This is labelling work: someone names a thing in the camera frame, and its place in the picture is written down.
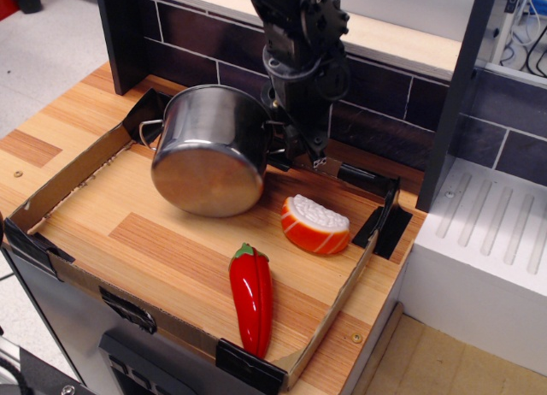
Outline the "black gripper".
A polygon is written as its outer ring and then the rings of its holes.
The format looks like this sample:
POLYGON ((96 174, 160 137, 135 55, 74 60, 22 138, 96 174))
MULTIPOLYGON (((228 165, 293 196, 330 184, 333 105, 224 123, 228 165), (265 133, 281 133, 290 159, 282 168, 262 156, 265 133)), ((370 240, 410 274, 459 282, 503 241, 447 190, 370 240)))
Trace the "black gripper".
POLYGON ((290 123, 283 126, 285 157, 326 163, 332 104, 350 88, 341 37, 350 16, 341 0, 250 0, 262 21, 262 60, 274 98, 290 123))

